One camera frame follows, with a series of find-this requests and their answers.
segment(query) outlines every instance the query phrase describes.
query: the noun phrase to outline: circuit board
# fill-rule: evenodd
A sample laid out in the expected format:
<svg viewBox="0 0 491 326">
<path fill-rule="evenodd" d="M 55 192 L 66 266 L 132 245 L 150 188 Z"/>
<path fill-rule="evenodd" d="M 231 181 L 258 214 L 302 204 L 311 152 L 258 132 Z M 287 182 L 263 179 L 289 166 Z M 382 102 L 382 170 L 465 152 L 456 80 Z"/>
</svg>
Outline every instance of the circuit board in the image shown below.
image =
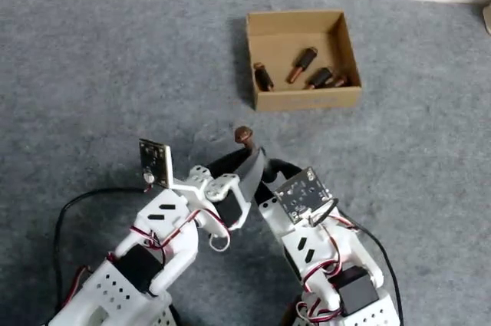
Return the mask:
<svg viewBox="0 0 491 326">
<path fill-rule="evenodd" d="M 307 219 L 331 198 L 311 167 L 284 182 L 275 195 L 293 224 Z"/>
<path fill-rule="evenodd" d="M 143 173 L 151 173 L 155 184 L 167 188 L 168 172 L 166 165 L 167 148 L 165 144 L 140 139 L 140 160 Z"/>
</svg>

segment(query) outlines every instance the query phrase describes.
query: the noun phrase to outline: black cable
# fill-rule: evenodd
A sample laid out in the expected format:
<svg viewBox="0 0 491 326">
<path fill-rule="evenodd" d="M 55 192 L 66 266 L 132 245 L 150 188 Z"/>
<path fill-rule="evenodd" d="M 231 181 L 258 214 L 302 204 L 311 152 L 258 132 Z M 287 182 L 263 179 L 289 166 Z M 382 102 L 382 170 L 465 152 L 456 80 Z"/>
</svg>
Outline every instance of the black cable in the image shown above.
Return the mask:
<svg viewBox="0 0 491 326">
<path fill-rule="evenodd" d="M 60 237 L 61 237 L 61 226 L 63 225 L 63 219 L 68 209 L 70 209 L 75 203 L 80 202 L 83 199 L 96 196 L 102 193 L 145 193 L 145 189 L 141 188 L 102 188 L 91 190 L 90 192 L 79 195 L 73 198 L 69 203 L 63 206 L 58 216 L 56 226 L 54 229 L 54 240 L 53 240 L 53 269 L 54 277 L 56 280 L 56 307 L 55 313 L 61 310 L 63 304 L 63 275 L 61 273 L 61 263 L 60 263 Z"/>
<path fill-rule="evenodd" d="M 387 263 L 387 267 L 389 268 L 390 276 L 392 277 L 392 282 L 394 283 L 394 291 L 396 293 L 396 302 L 397 302 L 397 313 L 399 314 L 400 326 L 404 326 L 404 316 L 402 312 L 402 301 L 400 299 L 399 283 L 397 282 L 397 276 L 394 271 L 394 268 L 392 267 L 392 264 L 390 263 L 389 255 L 387 254 L 387 251 L 385 250 L 381 241 L 378 240 L 378 238 L 375 235 L 373 235 L 370 232 L 370 230 L 368 230 L 364 226 L 354 221 L 350 216 L 346 215 L 346 213 L 344 213 L 341 209 L 338 208 L 338 210 L 340 214 L 342 214 L 346 219 L 350 220 L 351 223 L 353 223 L 353 225 L 356 226 L 356 228 L 364 232 L 368 237 L 370 237 L 370 239 L 372 239 L 375 242 L 378 248 L 380 248 L 382 255 L 384 256 L 385 262 Z"/>
<path fill-rule="evenodd" d="M 316 227 L 319 225 L 321 222 L 327 219 L 329 214 L 332 212 L 332 210 L 338 205 L 339 199 L 333 198 L 332 199 L 332 204 L 329 206 L 329 208 L 315 221 L 312 223 L 312 227 Z"/>
</svg>

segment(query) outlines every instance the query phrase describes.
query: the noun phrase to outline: open cardboard box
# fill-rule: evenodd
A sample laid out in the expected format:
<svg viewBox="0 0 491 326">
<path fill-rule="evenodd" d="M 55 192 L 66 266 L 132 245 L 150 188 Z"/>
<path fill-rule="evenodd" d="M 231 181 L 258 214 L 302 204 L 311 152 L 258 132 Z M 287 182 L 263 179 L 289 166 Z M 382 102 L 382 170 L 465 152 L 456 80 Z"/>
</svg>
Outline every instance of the open cardboard box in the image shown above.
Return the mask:
<svg viewBox="0 0 491 326">
<path fill-rule="evenodd" d="M 255 108 L 259 111 L 354 106 L 361 82 L 343 11 L 256 12 L 247 18 Z M 314 46 L 318 56 L 294 84 L 286 78 L 305 48 Z M 275 84 L 261 91 L 254 78 L 254 63 L 263 63 Z M 305 90 L 319 68 L 343 72 L 349 87 Z"/>
</svg>

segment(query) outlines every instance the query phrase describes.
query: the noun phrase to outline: gray carpet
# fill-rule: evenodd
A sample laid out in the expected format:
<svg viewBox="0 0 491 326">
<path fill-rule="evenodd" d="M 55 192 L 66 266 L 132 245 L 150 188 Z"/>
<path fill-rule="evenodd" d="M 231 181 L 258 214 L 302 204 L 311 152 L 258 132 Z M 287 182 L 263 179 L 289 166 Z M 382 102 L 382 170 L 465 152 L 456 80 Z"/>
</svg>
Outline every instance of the gray carpet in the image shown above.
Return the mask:
<svg viewBox="0 0 491 326">
<path fill-rule="evenodd" d="M 245 16 L 296 8 L 345 10 L 364 82 L 356 108 L 251 108 Z M 184 176 L 234 150 L 232 131 L 247 124 L 270 155 L 313 165 L 379 235 L 407 325 L 489 324 L 490 54 L 470 5 L 0 0 L 0 323 L 49 316 L 58 210 L 89 189 L 138 185 L 139 137 L 170 144 Z M 74 209 L 65 281 L 79 264 L 100 263 L 149 199 L 101 197 Z M 278 323 L 299 286 L 257 210 L 228 252 L 204 240 L 200 248 L 171 288 L 186 321 Z"/>
</svg>

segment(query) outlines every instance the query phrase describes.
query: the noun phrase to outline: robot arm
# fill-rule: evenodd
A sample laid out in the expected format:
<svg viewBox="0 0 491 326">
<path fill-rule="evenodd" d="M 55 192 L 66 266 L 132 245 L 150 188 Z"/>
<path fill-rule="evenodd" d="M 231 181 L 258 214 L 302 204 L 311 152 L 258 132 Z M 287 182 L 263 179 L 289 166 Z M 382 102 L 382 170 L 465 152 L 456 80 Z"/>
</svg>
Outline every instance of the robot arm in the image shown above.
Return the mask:
<svg viewBox="0 0 491 326">
<path fill-rule="evenodd" d="M 141 140 L 143 176 L 165 190 L 48 325 L 179 325 L 167 289 L 195 260 L 197 229 L 225 250 L 256 201 L 304 290 L 288 326 L 398 326 L 380 267 L 314 170 L 268 160 L 248 131 L 236 134 L 245 148 L 193 167 L 182 181 L 173 177 L 170 148 Z M 216 238 L 225 246 L 215 247 Z"/>
<path fill-rule="evenodd" d="M 207 231 L 210 246 L 221 252 L 229 232 L 244 224 L 262 175 L 260 151 L 244 150 L 238 169 L 220 171 L 220 162 L 212 171 L 195 166 L 184 181 L 173 178 L 169 147 L 142 140 L 140 151 L 146 181 L 167 189 L 138 212 L 130 234 L 49 326 L 178 325 L 167 289 L 195 260 L 197 229 Z M 226 244 L 215 247 L 216 238 Z"/>
</svg>

